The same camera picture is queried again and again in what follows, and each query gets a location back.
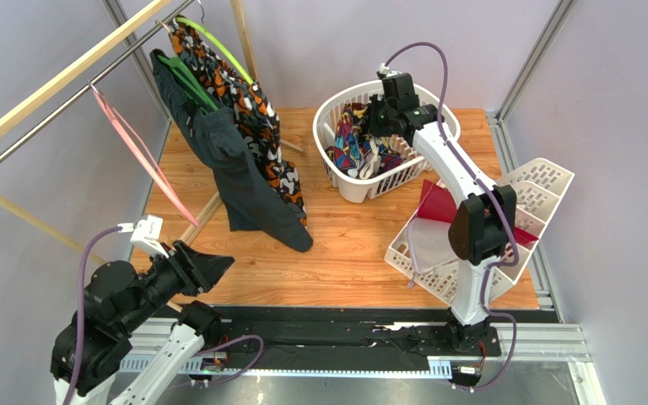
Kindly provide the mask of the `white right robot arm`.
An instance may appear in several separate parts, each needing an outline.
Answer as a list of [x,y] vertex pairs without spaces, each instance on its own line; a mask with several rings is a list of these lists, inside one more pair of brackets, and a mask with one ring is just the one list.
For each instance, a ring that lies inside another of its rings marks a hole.
[[383,93],[370,99],[366,128],[374,136],[400,135],[435,169],[456,204],[448,231],[459,259],[451,313],[467,330],[489,320],[490,275],[515,248],[516,192],[497,186],[464,152],[444,123],[443,105],[424,105],[408,73],[377,74]]

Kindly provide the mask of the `colourful comic print shorts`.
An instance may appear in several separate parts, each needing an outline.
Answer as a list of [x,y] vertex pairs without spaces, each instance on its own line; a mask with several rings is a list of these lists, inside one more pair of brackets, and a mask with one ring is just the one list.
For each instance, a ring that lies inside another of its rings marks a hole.
[[338,170],[357,180],[369,180],[406,162],[395,150],[392,138],[375,137],[365,131],[368,109],[368,103],[344,104],[334,143],[325,149]]

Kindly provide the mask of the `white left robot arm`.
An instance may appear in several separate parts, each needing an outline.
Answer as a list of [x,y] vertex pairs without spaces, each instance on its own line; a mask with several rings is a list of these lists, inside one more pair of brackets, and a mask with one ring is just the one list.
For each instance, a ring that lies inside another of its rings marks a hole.
[[[132,335],[171,299],[213,289],[234,264],[232,256],[201,253],[181,240],[151,256],[137,272],[130,262],[107,262],[81,282],[78,308],[56,337],[51,352],[58,404],[106,404]],[[183,306],[163,348],[116,404],[149,404],[201,348],[222,342],[221,315],[197,300]]]

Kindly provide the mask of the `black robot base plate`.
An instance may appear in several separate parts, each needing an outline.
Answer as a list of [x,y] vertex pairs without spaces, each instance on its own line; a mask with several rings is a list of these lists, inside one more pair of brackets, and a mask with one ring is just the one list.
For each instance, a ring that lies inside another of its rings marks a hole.
[[205,348],[233,342],[228,366],[422,370],[431,357],[478,364],[502,354],[492,326],[461,332],[445,309],[218,306],[222,318]]

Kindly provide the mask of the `pink clothes hanger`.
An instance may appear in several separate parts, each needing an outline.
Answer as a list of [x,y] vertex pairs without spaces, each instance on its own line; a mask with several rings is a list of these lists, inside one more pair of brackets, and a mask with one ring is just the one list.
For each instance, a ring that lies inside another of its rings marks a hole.
[[184,205],[177,196],[174,188],[166,178],[164,172],[159,167],[157,160],[147,147],[146,143],[139,136],[137,131],[130,125],[124,116],[117,110],[104,93],[97,89],[91,82],[88,82],[89,88],[100,106],[100,109],[109,120],[111,126],[119,135],[121,140],[129,148],[133,157],[144,168],[154,184],[164,193],[170,203],[179,211],[179,213],[194,226],[199,225],[196,216]]

